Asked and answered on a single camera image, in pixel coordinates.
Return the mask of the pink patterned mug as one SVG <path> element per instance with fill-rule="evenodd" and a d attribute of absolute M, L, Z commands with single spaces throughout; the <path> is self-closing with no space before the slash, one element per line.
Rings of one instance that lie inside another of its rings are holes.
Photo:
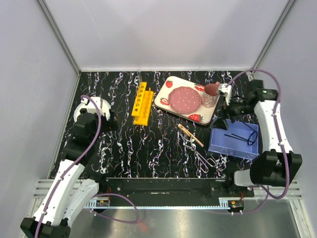
<path fill-rule="evenodd" d="M 220 82 L 210 83 L 205 86 L 205 89 L 202 94 L 201 103 L 207 108 L 212 108 L 217 104 L 219 94 L 218 87 Z"/>

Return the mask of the wooden test tube clamp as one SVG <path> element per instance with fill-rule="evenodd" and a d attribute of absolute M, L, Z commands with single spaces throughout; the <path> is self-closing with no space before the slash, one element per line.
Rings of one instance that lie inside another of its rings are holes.
<path fill-rule="evenodd" d="M 188 135 L 190 138 L 194 139 L 201 147 L 204 146 L 203 143 L 202 143 L 199 139 L 197 139 L 189 130 L 187 130 L 182 124 L 179 123 L 177 126 L 178 126 L 178 128 L 179 128 L 180 130 L 182 130 L 186 135 Z"/>

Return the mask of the glass test tube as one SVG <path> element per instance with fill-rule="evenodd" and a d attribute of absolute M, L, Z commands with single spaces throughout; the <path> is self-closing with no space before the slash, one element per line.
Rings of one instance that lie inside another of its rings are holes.
<path fill-rule="evenodd" d="M 142 83 L 141 72 L 139 70 L 136 72 L 137 72 L 137 77 L 138 77 L 138 83 L 141 84 Z"/>

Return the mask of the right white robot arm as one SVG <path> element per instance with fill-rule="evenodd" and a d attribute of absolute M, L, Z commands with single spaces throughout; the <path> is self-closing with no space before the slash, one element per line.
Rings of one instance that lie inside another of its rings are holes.
<path fill-rule="evenodd" d="M 237 196 L 243 187 L 283 187 L 288 190 L 303 159 L 294 153 L 289 144 L 280 114 L 280 94 L 275 89 L 264 88 L 263 81 L 252 80 L 245 98 L 236 101 L 230 83 L 222 83 L 217 92 L 224 100 L 214 125 L 229 129 L 227 117 L 235 118 L 255 114 L 262 135 L 263 151 L 252 161 L 248 170 L 236 171 L 225 184 L 229 196 Z"/>

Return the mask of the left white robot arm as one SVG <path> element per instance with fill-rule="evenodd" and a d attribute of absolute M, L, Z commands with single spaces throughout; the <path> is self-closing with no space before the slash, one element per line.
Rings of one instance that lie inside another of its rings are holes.
<path fill-rule="evenodd" d="M 101 132 L 118 129 L 117 116 L 98 116 L 80 110 L 65 146 L 55 179 L 38 210 L 24 218 L 20 228 L 28 238 L 67 238 L 71 227 L 89 200 L 106 193 L 105 176 L 84 171 Z"/>

